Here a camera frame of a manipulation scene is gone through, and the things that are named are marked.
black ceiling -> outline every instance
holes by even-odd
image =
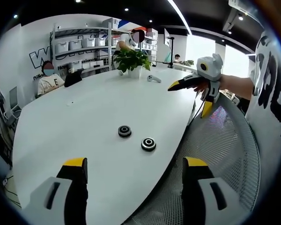
[[[223,31],[232,8],[228,0],[174,0],[190,27],[210,30],[244,44],[254,50],[262,32],[261,26],[245,16],[243,21],[235,20],[229,35]],[[42,1],[0,1],[0,33],[18,23],[26,25],[35,20],[62,14],[96,14],[128,20],[141,26],[163,30],[165,25],[182,26],[183,23],[167,0],[42,0]],[[170,34],[186,35],[184,29],[169,29]]]

perforated metal sheet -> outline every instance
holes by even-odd
[[[251,129],[241,111],[220,96],[213,113],[197,117],[186,130],[174,165],[148,202],[124,225],[182,225],[182,158],[200,158],[215,177],[223,178],[238,194],[243,208],[253,209],[259,188],[259,153]]]

hand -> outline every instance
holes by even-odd
[[[224,89],[227,89],[226,88],[226,83],[227,83],[227,76],[226,75],[222,75],[220,77],[220,90],[224,90]],[[194,87],[194,91],[195,92],[202,92],[204,91],[206,88],[208,88],[208,82],[203,82],[203,83],[200,83],[197,87]]]

light strip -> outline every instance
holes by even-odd
[[[188,26],[184,16],[182,15],[182,13],[181,13],[180,9],[178,8],[178,6],[175,4],[174,0],[168,0],[168,2],[172,5],[172,7],[176,11],[176,13],[179,15],[179,17],[182,20],[184,26],[186,27],[188,33],[192,34],[191,29],[189,28],[189,26]]]

desk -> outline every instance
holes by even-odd
[[[147,82],[148,75],[162,82]],[[168,92],[183,71],[152,68],[140,80],[117,70],[54,90],[25,106],[13,149],[15,187],[22,208],[31,192],[71,158],[88,159],[87,223],[119,225],[141,205],[169,165],[196,93]],[[122,139],[118,128],[130,126]],[[152,137],[153,152],[141,149]]]
[[[189,67],[189,66],[182,65],[182,64],[180,64],[180,63],[173,63],[173,68],[174,68],[174,69],[180,69],[180,70],[182,70],[182,71],[187,71],[187,70],[189,70],[189,71],[192,71],[193,73],[194,73],[194,72],[197,72],[196,69],[191,68],[191,67]]]

